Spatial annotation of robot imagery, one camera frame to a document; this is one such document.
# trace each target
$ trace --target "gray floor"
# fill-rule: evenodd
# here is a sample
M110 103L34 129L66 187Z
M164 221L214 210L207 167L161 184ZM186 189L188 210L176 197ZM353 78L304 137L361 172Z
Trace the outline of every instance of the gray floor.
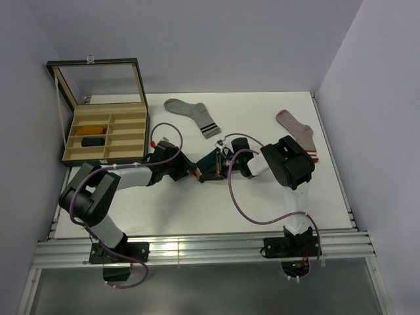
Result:
M364 259L326 263L299 284L279 262L152 267L124 290L104 287L101 268L43 270L31 314L381 313Z

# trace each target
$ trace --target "box lid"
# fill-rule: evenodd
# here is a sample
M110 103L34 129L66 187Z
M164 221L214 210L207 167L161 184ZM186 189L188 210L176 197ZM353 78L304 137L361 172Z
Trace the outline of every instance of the box lid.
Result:
M101 110L147 110L148 104L137 58L48 61L46 67L72 112ZM100 103L89 104L89 97L99 96ZM138 95L127 102L124 97Z

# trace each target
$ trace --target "folded sock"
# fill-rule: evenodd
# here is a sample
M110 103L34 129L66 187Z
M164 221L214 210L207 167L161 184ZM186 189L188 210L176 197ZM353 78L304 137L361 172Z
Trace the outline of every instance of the folded sock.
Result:
M318 162L315 143L312 139L314 131L308 125L303 125L287 110L280 110L276 115L277 122L295 138L296 142L310 155L314 162Z
M170 98L163 105L168 112L193 119L206 139L221 133L221 129L211 118L203 103L190 104Z

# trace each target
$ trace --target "white table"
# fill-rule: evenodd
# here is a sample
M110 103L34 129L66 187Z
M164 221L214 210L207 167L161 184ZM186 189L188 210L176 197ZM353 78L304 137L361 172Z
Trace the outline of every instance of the white table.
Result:
M165 110L163 102L168 98L203 102L222 134L205 140L194 121ZM280 110L288 110L312 127L320 158L310 185L309 213L322 230L352 227L310 93L148 94L147 99L151 126L162 121L176 125L184 137L182 151L192 161L213 150L215 142L228 133L246 133L265 144L277 142L288 132L275 116ZM157 129L154 140L161 137L179 143L178 135L170 127ZM252 140L249 143L251 148L258 149ZM250 217L265 221L285 214L283 187L270 171L252 180L235 174L232 185L238 203ZM246 221L232 204L227 181L200 184L194 177L180 182L166 177L152 187L118 191L109 214L128 236L266 232L282 230L283 226L282 222L258 226ZM61 210L55 237L85 238L87 233L73 225L67 212Z

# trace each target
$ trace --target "metal frame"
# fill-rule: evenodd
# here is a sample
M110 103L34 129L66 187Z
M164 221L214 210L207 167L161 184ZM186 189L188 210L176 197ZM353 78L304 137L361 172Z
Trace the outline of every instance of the metal frame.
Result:
M383 314L394 314L387 289L377 267L376 254L371 244L369 234L360 232L354 222L350 205L348 204L343 183L341 181L337 165L335 163L331 146L320 117L314 93L311 93L312 101L325 141L331 156L339 186L348 209L348 215L353 228L341 230L324 230L322 235L323 259L350 259L366 258L366 262L372 277L372 282L378 296ZM67 170L62 190L67 185L70 177L70 169ZM50 239L40 242L35 250L33 262L20 301L18 314L30 313L37 284L43 268L102 268L104 265L90 265L88 263L91 250L89 239L81 240L56 240L54 239L55 228L60 215L60 207L57 206L51 227ZM211 264L211 263L249 263L268 262L279 259L265 259L259 251L264 246L263 239L267 237L282 236L281 232L244 233L244 234L219 234L197 236L173 236L153 238L129 238L129 242L150 242L150 254L147 262L150 266L168 264ZM127 266L128 264L107 264L107 266Z

